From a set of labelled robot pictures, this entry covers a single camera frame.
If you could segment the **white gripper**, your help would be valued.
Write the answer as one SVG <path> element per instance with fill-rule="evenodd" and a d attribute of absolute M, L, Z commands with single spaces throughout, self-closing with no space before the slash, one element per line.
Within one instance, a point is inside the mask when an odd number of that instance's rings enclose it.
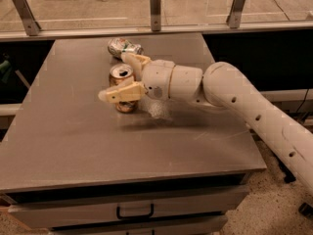
<path fill-rule="evenodd" d="M 121 82 L 117 86 L 101 90 L 98 93 L 101 101 L 108 103 L 138 101 L 146 95 L 146 89 L 152 99 L 169 98 L 170 77 L 175 67 L 172 61 L 152 61 L 148 56 L 129 52 L 123 52 L 121 60 L 134 70 L 136 79 L 142 79 L 144 84 L 138 81 Z"/>

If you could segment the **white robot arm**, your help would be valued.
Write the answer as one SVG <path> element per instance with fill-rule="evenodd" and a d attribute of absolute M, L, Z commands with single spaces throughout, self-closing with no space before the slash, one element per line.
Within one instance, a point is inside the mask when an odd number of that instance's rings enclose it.
<path fill-rule="evenodd" d="M 134 73 L 99 92 L 108 103 L 185 101 L 202 108 L 231 110 L 242 118 L 313 194 L 313 134 L 268 101 L 236 67 L 217 62 L 206 70 L 123 53 Z"/>

